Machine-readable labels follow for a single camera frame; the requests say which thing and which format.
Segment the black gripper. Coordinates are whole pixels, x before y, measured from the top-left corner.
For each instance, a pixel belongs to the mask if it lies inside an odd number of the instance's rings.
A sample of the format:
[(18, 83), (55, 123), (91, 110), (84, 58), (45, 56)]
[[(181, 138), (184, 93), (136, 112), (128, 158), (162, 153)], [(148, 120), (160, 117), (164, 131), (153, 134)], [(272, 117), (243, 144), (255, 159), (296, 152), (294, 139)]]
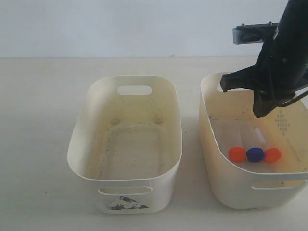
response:
[(223, 74), (220, 86), (223, 92), (254, 90), (256, 118), (273, 111), (276, 101), (297, 101), (295, 92), (308, 86), (308, 37), (267, 37), (255, 66)]

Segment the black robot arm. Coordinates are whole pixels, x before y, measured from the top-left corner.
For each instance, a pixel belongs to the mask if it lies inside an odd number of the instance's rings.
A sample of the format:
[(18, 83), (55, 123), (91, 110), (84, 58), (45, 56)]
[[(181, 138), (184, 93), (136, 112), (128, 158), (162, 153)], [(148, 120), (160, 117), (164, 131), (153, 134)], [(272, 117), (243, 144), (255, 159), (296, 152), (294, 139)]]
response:
[(308, 86), (308, 2), (290, 0), (277, 23), (241, 24), (233, 30), (236, 45), (262, 43), (253, 66), (223, 74), (223, 92), (254, 92), (253, 113), (262, 118), (276, 107), (287, 107), (307, 96), (297, 96)]

